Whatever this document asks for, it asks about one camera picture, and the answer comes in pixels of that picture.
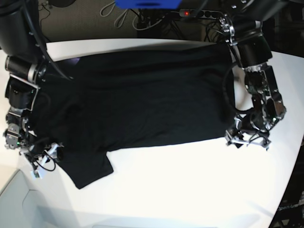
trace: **floor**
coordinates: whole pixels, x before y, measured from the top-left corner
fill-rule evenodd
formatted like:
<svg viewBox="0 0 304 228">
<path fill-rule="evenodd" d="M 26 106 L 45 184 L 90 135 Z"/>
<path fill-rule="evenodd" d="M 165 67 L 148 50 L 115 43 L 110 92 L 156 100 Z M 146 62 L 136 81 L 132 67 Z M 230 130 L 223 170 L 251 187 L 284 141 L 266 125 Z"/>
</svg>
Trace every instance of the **floor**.
<svg viewBox="0 0 304 228">
<path fill-rule="evenodd" d="M 100 10 L 113 0 L 76 0 L 65 8 L 46 6 L 39 7 L 39 17 L 44 35 L 52 42 L 80 39 L 99 38 L 136 38 L 136 30 L 132 27 L 134 13 L 129 11 L 121 28 L 115 28 L 115 20 L 123 13 L 122 9 L 114 8 L 108 17 L 101 17 Z M 183 0 L 180 8 L 195 9 L 200 0 Z M 216 10 L 216 1 L 207 7 Z M 204 29 L 198 24 L 179 24 L 183 33 L 189 35 L 190 40 L 201 40 Z"/>
</svg>

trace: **power strip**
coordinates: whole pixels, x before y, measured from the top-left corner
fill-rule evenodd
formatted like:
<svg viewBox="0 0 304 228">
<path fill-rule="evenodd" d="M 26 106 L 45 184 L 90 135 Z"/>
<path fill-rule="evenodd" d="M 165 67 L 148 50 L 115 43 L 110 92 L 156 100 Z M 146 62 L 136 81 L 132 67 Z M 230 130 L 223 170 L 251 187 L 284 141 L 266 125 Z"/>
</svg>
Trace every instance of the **power strip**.
<svg viewBox="0 0 304 228">
<path fill-rule="evenodd" d="M 182 18 L 189 17 L 193 11 L 195 11 L 195 10 L 193 10 L 193 9 L 180 9 L 180 16 Z M 222 12 L 220 12 L 220 11 L 201 10 L 198 13 L 196 18 L 218 19 L 221 14 L 222 14 Z"/>
</svg>

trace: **black cylinder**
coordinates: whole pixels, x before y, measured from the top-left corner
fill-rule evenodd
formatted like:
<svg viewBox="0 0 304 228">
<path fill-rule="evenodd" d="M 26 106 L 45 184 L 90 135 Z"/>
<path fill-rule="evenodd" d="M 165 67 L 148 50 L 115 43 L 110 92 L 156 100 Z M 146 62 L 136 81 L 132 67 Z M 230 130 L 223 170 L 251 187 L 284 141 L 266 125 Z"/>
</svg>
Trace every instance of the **black cylinder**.
<svg viewBox="0 0 304 228">
<path fill-rule="evenodd" d="M 22 0 L 6 0 L 0 5 L 0 47 L 9 56 L 16 56 L 25 61 L 37 63 L 42 58 L 35 38 L 30 34 L 23 14 Z M 36 0 L 28 1 L 32 20 L 38 25 Z"/>
<path fill-rule="evenodd" d="M 30 63 L 17 57 L 8 56 L 5 63 L 5 69 L 7 71 L 26 80 L 28 79 L 30 67 Z"/>
<path fill-rule="evenodd" d="M 240 42 L 237 47 L 243 68 L 265 63 L 272 58 L 271 50 L 263 36 Z"/>
<path fill-rule="evenodd" d="M 29 85 L 19 81 L 12 81 L 9 87 L 9 104 L 17 109 L 26 109 L 32 98 L 32 90 Z"/>
</svg>

